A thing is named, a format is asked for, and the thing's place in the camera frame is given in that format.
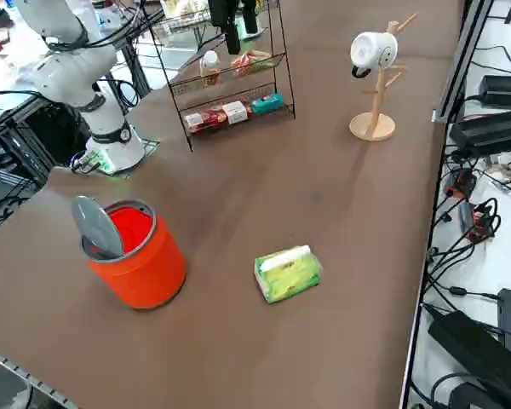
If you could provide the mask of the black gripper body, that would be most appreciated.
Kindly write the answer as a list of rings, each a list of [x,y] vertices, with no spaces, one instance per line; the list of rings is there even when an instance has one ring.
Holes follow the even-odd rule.
[[[243,4],[243,8],[251,12],[256,9],[256,1],[254,0],[209,0],[210,16],[212,21],[229,21],[232,19],[238,9],[239,3]]]

